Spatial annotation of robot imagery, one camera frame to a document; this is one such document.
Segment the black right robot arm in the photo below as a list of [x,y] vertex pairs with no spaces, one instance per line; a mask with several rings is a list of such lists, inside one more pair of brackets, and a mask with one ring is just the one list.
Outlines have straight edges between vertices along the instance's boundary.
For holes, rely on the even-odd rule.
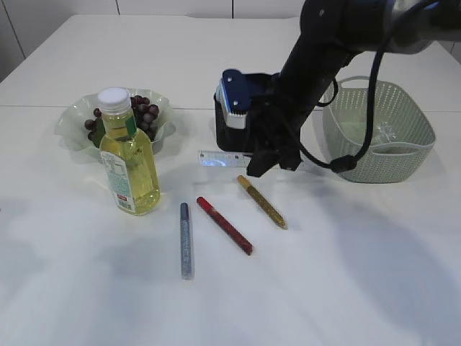
[[306,1],[300,35],[287,61],[266,93],[253,98],[255,139],[247,175],[260,177],[274,166],[294,170],[302,158],[310,158],[300,140],[303,123],[338,72],[359,54],[372,51],[363,143],[355,154],[318,161],[336,173],[354,169],[372,142],[383,56],[418,53],[445,39],[460,39],[458,1]]

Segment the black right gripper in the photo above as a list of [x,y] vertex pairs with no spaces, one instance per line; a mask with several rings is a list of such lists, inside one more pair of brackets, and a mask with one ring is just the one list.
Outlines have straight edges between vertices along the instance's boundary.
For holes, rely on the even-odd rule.
[[264,95],[253,97],[248,113],[248,127],[254,137],[254,152],[246,167],[250,177],[261,177],[271,168],[297,169],[302,159],[300,148],[296,143],[300,132],[288,122],[287,111],[282,102],[274,96],[276,76]]

